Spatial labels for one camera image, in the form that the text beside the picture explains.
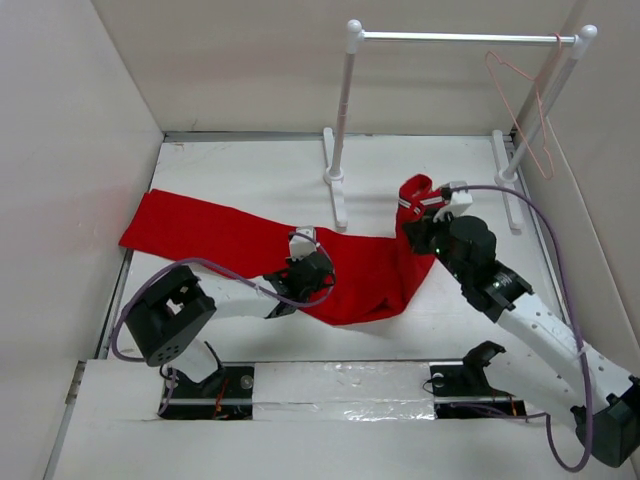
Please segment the red trousers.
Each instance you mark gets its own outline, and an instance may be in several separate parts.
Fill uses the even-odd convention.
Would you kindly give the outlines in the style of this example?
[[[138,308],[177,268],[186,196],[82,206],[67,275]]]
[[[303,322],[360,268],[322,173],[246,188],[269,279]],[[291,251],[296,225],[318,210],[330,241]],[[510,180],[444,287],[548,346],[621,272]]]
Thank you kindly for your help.
[[[392,238],[367,237],[319,227],[316,237],[335,267],[329,298],[307,314],[332,326],[366,323],[402,313],[431,270],[435,257],[412,251],[404,225],[445,202],[431,178],[417,174],[399,189]],[[177,261],[189,257],[218,263],[244,277],[285,264],[293,226],[228,206],[162,190],[145,194],[122,235],[122,247]]]

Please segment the pink wire hanger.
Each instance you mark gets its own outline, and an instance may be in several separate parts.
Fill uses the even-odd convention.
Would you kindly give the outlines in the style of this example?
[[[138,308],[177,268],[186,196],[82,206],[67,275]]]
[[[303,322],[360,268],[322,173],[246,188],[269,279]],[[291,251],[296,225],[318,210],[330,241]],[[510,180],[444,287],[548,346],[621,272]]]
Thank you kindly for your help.
[[[509,61],[503,60],[497,53],[495,53],[492,50],[487,51],[484,56],[485,67],[494,84],[494,87],[498,92],[498,95],[504,107],[506,108],[506,111],[509,114],[509,117],[513,121],[513,126],[516,128],[516,132],[520,135],[521,146],[523,146],[525,152],[530,155],[538,171],[540,172],[542,178],[545,180],[551,180],[554,177],[555,165],[554,165],[553,156],[547,147],[547,131],[545,126],[545,118],[546,118],[545,107],[547,106],[547,101],[543,98],[541,84],[542,84],[542,81],[544,80],[544,77],[548,73],[551,73],[555,68],[557,62],[560,60],[562,56],[563,49],[564,49],[564,47],[562,46],[562,40],[560,35],[558,33],[554,33],[553,38],[554,38],[553,45],[555,48],[553,56],[543,64],[543,66],[541,67],[541,69],[539,70],[536,76],[529,75],[528,73],[524,72],[519,67],[515,66]],[[536,126],[539,127],[542,131],[543,152],[546,156],[547,163],[548,163],[547,170],[543,168],[539,158],[536,156],[532,148],[532,142],[536,137],[536,133],[534,133],[533,131],[530,131],[529,133],[525,133],[524,130],[522,129],[521,122],[517,119],[517,116],[515,115],[514,110],[509,104],[508,98],[503,91],[502,85],[496,75],[494,65],[505,67],[508,70],[512,71],[513,73],[519,75],[520,77],[524,78],[525,80],[531,83],[533,95],[534,95],[535,113],[537,115]]]

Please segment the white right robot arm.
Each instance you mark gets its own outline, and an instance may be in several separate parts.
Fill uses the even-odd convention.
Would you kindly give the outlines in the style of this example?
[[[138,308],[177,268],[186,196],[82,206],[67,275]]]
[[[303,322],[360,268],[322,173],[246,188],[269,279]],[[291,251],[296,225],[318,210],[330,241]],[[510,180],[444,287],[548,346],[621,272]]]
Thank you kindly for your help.
[[[497,239],[475,216],[430,217],[402,227],[415,254],[432,254],[459,282],[462,296],[526,344],[551,369],[530,370],[505,347],[485,341],[464,357],[473,393],[512,393],[572,428],[601,463],[617,468],[639,447],[639,379],[587,342],[579,342],[531,285],[496,258]]]

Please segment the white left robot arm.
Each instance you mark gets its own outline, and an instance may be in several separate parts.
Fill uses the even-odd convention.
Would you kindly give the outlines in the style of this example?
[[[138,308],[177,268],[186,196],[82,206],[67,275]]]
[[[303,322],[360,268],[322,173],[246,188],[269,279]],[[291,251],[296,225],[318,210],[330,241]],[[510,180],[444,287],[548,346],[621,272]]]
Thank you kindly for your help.
[[[282,270],[249,280],[217,278],[207,294],[189,267],[178,262],[144,286],[125,307],[124,324],[150,367],[166,367],[180,386],[203,397],[216,394],[224,383],[224,366],[210,342],[200,335],[212,319],[288,316],[321,301],[335,285],[329,257],[314,251],[288,259]]]

